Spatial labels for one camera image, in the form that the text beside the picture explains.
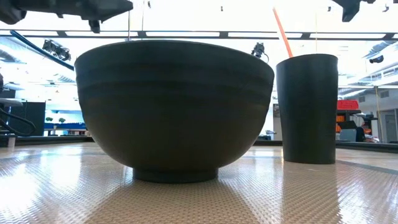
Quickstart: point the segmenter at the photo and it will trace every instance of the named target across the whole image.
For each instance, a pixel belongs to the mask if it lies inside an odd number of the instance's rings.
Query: red box
[[[338,110],[358,110],[359,104],[357,100],[339,100],[337,102]]]

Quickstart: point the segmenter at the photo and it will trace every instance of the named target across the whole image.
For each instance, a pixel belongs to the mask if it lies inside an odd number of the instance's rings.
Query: ceiling
[[[130,29],[134,32],[144,30],[175,31],[258,31],[275,32],[275,19],[271,10],[271,1],[263,0],[148,0],[132,1],[134,10],[131,12]],[[276,8],[286,32],[365,32],[365,33],[391,33],[390,38],[398,40],[398,27],[394,25],[398,14],[398,4],[392,1],[377,0],[374,4],[361,4],[361,10],[349,23],[341,22],[342,9],[330,0],[301,0],[278,1]],[[26,19],[16,25],[9,26],[0,22],[0,35],[7,35],[8,30],[16,29],[35,45],[41,47],[44,38],[35,35],[51,36],[53,40],[70,49],[74,63],[76,58],[87,50],[104,44],[125,41],[129,24],[128,13],[116,16],[101,25],[103,31],[100,35],[89,31],[86,21],[77,16],[66,15],[59,19],[55,14],[29,12]],[[63,38],[54,38],[60,33]],[[86,38],[68,38],[74,35],[84,35]],[[380,40],[371,40],[369,35],[366,40],[311,40],[291,39],[290,45],[294,55],[325,53],[333,54],[339,58],[340,85],[360,85],[358,80],[370,73],[387,70],[396,66],[396,53],[386,57],[380,64],[370,64],[363,57],[369,49]],[[9,37],[0,37],[0,44],[11,48],[23,64],[10,64],[0,62],[2,73],[6,73],[7,82],[38,83],[48,85],[49,82],[61,82],[62,79],[74,80],[75,74],[62,66],[39,56],[23,45],[9,44]],[[260,39],[190,39],[191,41],[206,42],[209,44],[231,47],[249,53],[257,42],[263,42],[266,54],[269,56],[269,65],[275,66],[287,58],[287,53],[279,40]]]

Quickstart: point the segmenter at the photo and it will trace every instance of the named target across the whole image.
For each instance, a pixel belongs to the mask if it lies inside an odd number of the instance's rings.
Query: camera
[[[69,49],[53,40],[45,40],[42,49],[64,62],[71,59]]]
[[[256,46],[254,46],[254,49],[252,50],[251,54],[261,58],[261,55],[264,54],[265,48],[263,43],[257,43]]]
[[[381,63],[384,61],[384,56],[379,56],[377,58],[369,59],[370,63]]]

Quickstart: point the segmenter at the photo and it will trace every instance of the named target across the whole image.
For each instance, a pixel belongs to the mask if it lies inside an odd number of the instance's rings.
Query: bowl
[[[75,68],[93,139],[150,182],[214,179],[257,139],[274,82],[255,56],[176,40],[104,45]]]

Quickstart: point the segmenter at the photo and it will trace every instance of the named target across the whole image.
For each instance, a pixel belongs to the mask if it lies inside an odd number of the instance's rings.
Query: cup
[[[310,54],[277,65],[277,92],[285,161],[334,164],[337,57]]]

